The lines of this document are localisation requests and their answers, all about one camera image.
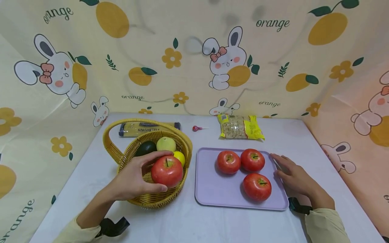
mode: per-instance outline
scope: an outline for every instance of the table surface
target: table surface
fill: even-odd
[[[216,117],[159,114],[110,114],[78,166],[70,176],[56,202],[35,232],[30,243],[51,243],[60,231],[108,184],[116,174],[117,164],[104,149],[102,135],[114,121],[147,118],[161,122],[180,122],[182,131],[193,143],[188,177],[179,196],[164,208],[145,210],[126,201],[116,202],[107,217],[117,222],[122,216],[131,224],[116,238],[102,242],[283,242],[307,240],[302,215],[290,210],[222,208],[202,206],[195,200],[196,153],[202,147],[246,149],[283,154],[301,165],[334,198],[351,242],[383,242],[355,197],[343,182],[303,121],[295,119],[258,119],[266,141],[220,139]],[[192,132],[197,125],[209,129]],[[124,151],[132,138],[120,138],[119,126],[110,137]],[[288,196],[296,196],[287,190]],[[304,203],[306,198],[298,196]]]

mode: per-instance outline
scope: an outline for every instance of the wicker basket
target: wicker basket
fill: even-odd
[[[109,131],[122,123],[125,122],[145,122],[145,123],[151,123],[156,124],[158,126],[165,127],[169,129],[170,131],[152,131],[149,133],[145,133],[143,135],[140,135],[137,137],[134,141],[132,141],[124,153],[122,153],[111,141],[109,137]],[[190,139],[180,130],[162,123],[158,121],[153,120],[147,120],[147,119],[123,119],[116,121],[112,124],[110,124],[104,131],[103,134],[103,144],[107,152],[112,156],[112,158],[116,161],[116,163],[119,165],[117,172],[119,173],[128,162],[131,161],[131,159],[134,157],[135,152],[139,148],[139,146],[146,142],[146,141],[153,141],[154,143],[157,143],[157,141],[162,137],[170,137],[172,138],[177,146],[177,151],[180,151],[185,156],[185,166],[184,166],[184,175],[182,177],[182,180],[180,183],[174,187],[170,188],[167,192],[161,192],[157,194],[143,194],[140,195],[132,200],[129,200],[128,202],[144,207],[144,208],[160,208],[167,204],[169,204],[171,201],[173,201],[177,195],[180,193],[182,187],[184,186],[184,182],[186,179],[186,176],[188,175],[188,169],[192,158],[192,142]],[[152,182],[150,173],[147,173],[143,176],[143,179],[146,182]]]

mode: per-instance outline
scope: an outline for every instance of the black wrist strap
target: black wrist strap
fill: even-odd
[[[300,205],[297,198],[288,198],[289,200],[289,209],[295,211],[296,213],[303,213],[309,215],[309,211],[312,210],[311,206]]]
[[[95,238],[100,237],[101,235],[108,237],[119,236],[129,227],[129,225],[129,222],[124,217],[122,217],[116,224],[109,218],[105,218],[101,221],[101,230]]]

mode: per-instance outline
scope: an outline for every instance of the red apple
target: red apple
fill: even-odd
[[[265,158],[255,149],[246,149],[240,156],[242,167],[251,172],[261,170],[265,166]]]
[[[233,151],[222,151],[217,156],[217,166],[225,174],[234,174],[240,168],[240,158]]]
[[[248,174],[243,179],[243,189],[245,193],[255,201],[264,201],[272,193],[272,185],[264,175],[257,173]]]
[[[184,174],[181,162],[173,155],[159,158],[151,168],[151,178],[154,183],[159,183],[168,188],[175,187]]]

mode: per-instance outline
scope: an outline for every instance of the purple tray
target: purple tray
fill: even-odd
[[[233,175],[226,175],[218,170],[216,159],[224,150],[234,151],[239,156],[243,152],[237,149],[214,148],[201,148],[197,152],[195,197],[199,204],[276,211],[283,211],[289,207],[284,186],[281,180],[273,175],[276,167],[268,152],[260,151],[265,157],[265,166],[258,173],[269,179],[272,194],[263,202],[255,202],[247,197],[242,185],[243,179],[250,172],[241,168]]]

